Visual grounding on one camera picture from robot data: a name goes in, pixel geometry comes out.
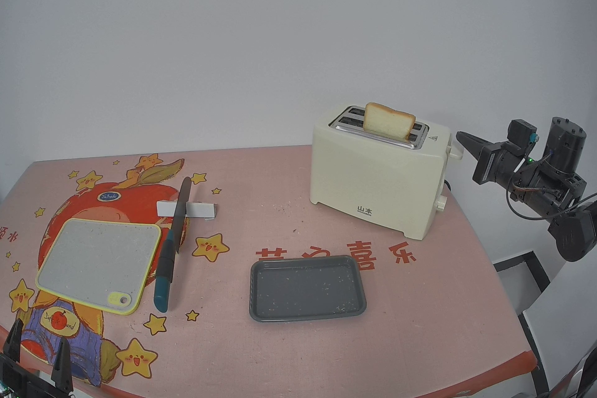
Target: white block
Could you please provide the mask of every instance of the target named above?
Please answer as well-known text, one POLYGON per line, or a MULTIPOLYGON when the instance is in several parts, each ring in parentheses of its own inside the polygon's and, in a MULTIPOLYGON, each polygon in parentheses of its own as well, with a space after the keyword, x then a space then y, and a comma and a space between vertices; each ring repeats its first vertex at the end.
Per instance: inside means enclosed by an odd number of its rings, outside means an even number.
MULTIPOLYGON (((160 217, 173 217, 176 201, 159 200, 156 202, 160 217)), ((206 202, 187 202, 187 217, 215 218, 215 206, 206 202)))

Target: toaster logo text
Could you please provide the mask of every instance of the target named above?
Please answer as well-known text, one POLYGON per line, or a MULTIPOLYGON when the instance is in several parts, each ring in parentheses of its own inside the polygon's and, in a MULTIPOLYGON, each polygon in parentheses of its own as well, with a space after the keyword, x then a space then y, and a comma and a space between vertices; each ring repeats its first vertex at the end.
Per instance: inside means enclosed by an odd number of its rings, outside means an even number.
POLYGON ((356 208, 357 212, 360 212, 361 214, 365 214, 365 215, 371 215, 373 213, 373 211, 369 208, 364 208, 363 206, 358 206, 356 208))

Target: cable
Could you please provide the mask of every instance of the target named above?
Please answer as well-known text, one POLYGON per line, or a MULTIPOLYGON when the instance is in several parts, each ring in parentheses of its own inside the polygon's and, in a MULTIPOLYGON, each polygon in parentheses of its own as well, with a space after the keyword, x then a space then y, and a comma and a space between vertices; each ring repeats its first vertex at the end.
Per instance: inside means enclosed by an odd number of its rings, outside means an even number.
MULTIPOLYGON (((546 162, 546 161, 549 159, 549 157, 550 157, 552 154, 553 154, 553 151, 549 151, 549 152, 548 152, 548 154, 544 155, 544 156, 543 156, 543 157, 542 157, 540 160, 538 160, 538 161, 533 161, 532 163, 530 163, 530 164, 527 164, 526 166, 524 166, 523 168, 521 168, 521 169, 520 169, 518 172, 519 172, 519 173, 522 173, 522 172, 526 171, 527 169, 530 169, 530 168, 537 168, 537 167, 539 167, 539 165, 540 165, 541 163, 544 163, 544 162, 546 162)), ((514 184, 512 183, 512 180, 514 179, 514 174, 516 174, 516 173, 514 173, 514 172, 513 172, 513 173, 511 174, 511 176, 510 176, 510 180, 508 181, 508 184, 507 184, 507 186, 506 186, 506 203, 508 204, 508 207, 510 208, 510 210, 511 210, 511 211, 512 211, 514 214, 516 214, 517 216, 519 216, 519 217, 520 217, 520 218, 522 218, 522 219, 526 219, 527 221, 544 221, 544 220, 551 220, 551 219, 553 219, 554 217, 558 217, 558 216, 561 216, 561 215, 563 215, 563 214, 567 214, 567 213, 568 213, 568 212, 570 212, 570 211, 573 211, 574 209, 576 209, 576 208, 577 208, 577 207, 578 207, 580 204, 582 204, 582 203, 583 203, 583 202, 585 202, 586 200, 589 200, 589 199, 591 199, 592 197, 595 197, 595 196, 597 196, 597 193, 591 194, 591 195, 587 196, 586 198, 584 198, 584 199, 582 199, 582 200, 578 201, 576 204, 572 205, 571 207, 569 207, 569 208, 567 208, 567 209, 564 209, 563 211, 560 211, 560 212, 558 212, 557 214, 554 214, 554 215, 550 215, 550 216, 547 216, 547 217, 543 217, 543 216, 539 216, 539 217, 529 217, 529 216, 526 216, 526 215, 522 215, 522 214, 520 214, 518 211, 516 211, 516 210, 515 210, 515 209, 512 207, 512 204, 511 204, 511 202, 510 202, 510 193, 509 193, 510 185, 512 185, 512 186, 513 186, 515 189, 519 189, 519 190, 521 190, 521 191, 527 191, 527 192, 551 192, 551 191, 555 191, 555 190, 553 190, 553 189, 551 189, 551 190, 550 190, 550 189, 545 189, 545 190, 544 190, 544 188, 541 188, 541 187, 518 187, 518 186, 516 186, 516 185, 514 185, 514 184)))
POLYGON ((554 215, 550 215, 550 216, 547 216, 547 217, 542 217, 542 216, 539 216, 539 217, 529 217, 529 216, 526 216, 526 215, 522 215, 522 214, 520 214, 519 212, 517 212, 517 211, 516 211, 516 210, 515 210, 515 209, 512 207, 512 204, 510 203, 510 195, 509 195, 509 193, 508 193, 508 189, 506 189, 506 203, 508 204, 508 207, 510 208, 510 210, 511 210, 511 211, 512 211, 514 214, 516 214, 517 216, 521 217, 522 219, 526 219, 527 221, 544 221, 544 220, 551 220, 551 219, 553 219, 554 217, 559 217, 559 216, 561 216, 561 215, 563 215, 563 214, 567 214, 567 213, 569 213, 570 211, 573 211, 573 210, 574 210, 574 209, 576 209, 578 206, 580 206, 580 205, 581 205, 583 202, 585 202, 585 201, 587 201, 587 200, 589 200, 589 199, 591 199, 592 197, 595 197, 595 196, 597 196, 597 193, 591 194, 590 196, 587 196, 586 198, 584 198, 584 199, 582 199, 582 200, 579 200, 579 201, 578 201, 576 204, 574 204, 573 206, 571 206, 571 207, 569 207, 569 208, 567 208, 567 209, 564 209, 563 211, 560 211, 560 212, 558 212, 557 214, 554 214, 554 215))

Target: knife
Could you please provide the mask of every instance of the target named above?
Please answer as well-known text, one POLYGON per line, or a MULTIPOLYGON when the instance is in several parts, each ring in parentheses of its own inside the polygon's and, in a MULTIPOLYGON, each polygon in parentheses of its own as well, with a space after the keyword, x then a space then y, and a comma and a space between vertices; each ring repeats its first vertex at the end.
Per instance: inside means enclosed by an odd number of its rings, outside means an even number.
POLYGON ((168 312, 168 297, 170 284, 174 275, 174 259, 180 248, 180 238, 183 234, 184 219, 186 217, 186 203, 190 196, 190 178, 183 179, 180 186, 172 227, 162 244, 158 267, 155 271, 155 290, 153 291, 153 304, 160 312, 168 312))

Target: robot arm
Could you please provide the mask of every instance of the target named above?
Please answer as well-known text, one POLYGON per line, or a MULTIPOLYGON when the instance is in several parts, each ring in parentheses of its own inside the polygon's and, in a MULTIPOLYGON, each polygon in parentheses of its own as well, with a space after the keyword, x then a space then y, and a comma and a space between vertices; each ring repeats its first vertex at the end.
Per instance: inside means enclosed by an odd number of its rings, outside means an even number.
POLYGON ((507 141, 491 143, 459 131, 456 139, 478 161, 473 180, 495 182, 506 189, 512 212, 527 220, 546 220, 564 259, 577 261, 597 242, 597 202, 582 205, 586 181, 576 174, 586 132, 568 119, 554 117, 540 160, 529 158, 539 136, 537 128, 522 119, 512 120, 507 141), (510 200, 525 203, 539 217, 518 213, 510 200))

